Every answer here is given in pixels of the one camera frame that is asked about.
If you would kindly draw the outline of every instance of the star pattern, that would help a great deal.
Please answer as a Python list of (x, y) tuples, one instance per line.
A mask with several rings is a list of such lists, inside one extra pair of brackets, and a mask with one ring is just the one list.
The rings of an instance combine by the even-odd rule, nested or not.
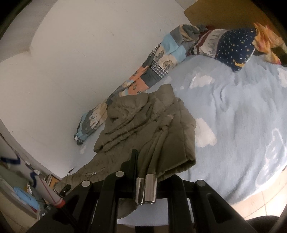
[(225, 32), (219, 39), (214, 59), (228, 65), (233, 72), (239, 71), (253, 54), (255, 36), (256, 31), (252, 28)]

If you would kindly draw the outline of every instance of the bed sheet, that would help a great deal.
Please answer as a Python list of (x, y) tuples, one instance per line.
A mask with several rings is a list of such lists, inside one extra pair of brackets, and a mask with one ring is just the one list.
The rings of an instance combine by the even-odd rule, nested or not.
[[(228, 203), (235, 204), (270, 186), (287, 165), (287, 69), (252, 56), (239, 72), (202, 55), (188, 58), (147, 92), (170, 83), (196, 119), (195, 166), (178, 174), (205, 180)], [(104, 126), (81, 146), (76, 172), (95, 153)], [(167, 202), (140, 206), (120, 224), (168, 223)]]

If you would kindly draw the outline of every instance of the orange cloth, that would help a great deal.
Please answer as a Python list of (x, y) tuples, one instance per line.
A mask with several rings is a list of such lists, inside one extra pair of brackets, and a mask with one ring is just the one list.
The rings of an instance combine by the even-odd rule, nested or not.
[(277, 36), (268, 26), (262, 26), (260, 23), (254, 23), (256, 28), (256, 37), (252, 44), (259, 51), (266, 53), (266, 61), (281, 65), (281, 61), (276, 54), (274, 54), (271, 49), (276, 47), (281, 47), (285, 53), (287, 53), (287, 48), (280, 36)]

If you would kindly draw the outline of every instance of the round metal bolt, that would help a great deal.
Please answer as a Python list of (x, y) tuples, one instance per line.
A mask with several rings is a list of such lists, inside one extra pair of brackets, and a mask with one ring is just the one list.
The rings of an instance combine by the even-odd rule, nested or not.
[(205, 186), (205, 181), (204, 180), (198, 180), (197, 182), (196, 182), (196, 184), (198, 185), (198, 186), (200, 186), (200, 187), (203, 187), (203, 186)]
[(117, 177), (123, 177), (124, 175), (125, 175), (125, 173), (122, 172), (122, 171), (116, 172), (116, 176), (117, 176)]
[(91, 184), (91, 182), (90, 182), (89, 180), (84, 180), (84, 181), (82, 182), (82, 186), (83, 186), (83, 187), (88, 187), (88, 186), (90, 186), (90, 184)]

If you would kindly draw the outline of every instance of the tile floor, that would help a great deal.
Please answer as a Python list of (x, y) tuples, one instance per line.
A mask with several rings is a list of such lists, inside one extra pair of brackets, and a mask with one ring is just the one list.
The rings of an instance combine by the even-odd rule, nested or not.
[[(246, 220), (264, 215), (280, 216), (287, 204), (287, 169), (268, 189), (255, 194), (232, 207)], [(157, 233), (167, 233), (168, 226), (155, 227)], [(117, 226), (117, 233), (134, 233), (134, 227)]]

